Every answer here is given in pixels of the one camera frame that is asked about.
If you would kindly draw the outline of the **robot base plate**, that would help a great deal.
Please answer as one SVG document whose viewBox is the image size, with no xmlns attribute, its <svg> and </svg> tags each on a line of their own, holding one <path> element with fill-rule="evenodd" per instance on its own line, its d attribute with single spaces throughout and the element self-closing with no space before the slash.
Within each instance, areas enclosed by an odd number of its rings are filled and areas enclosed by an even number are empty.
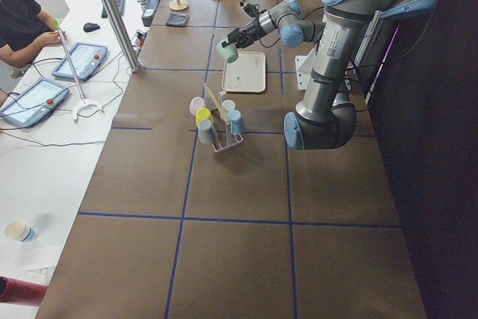
<svg viewBox="0 0 478 319">
<path fill-rule="evenodd" d="M 296 67 L 297 87 L 299 90 L 305 90 L 308 81 L 311 78 L 311 70 L 316 59 L 316 51 L 313 48 L 307 55 L 297 55 L 294 58 Z"/>
</svg>

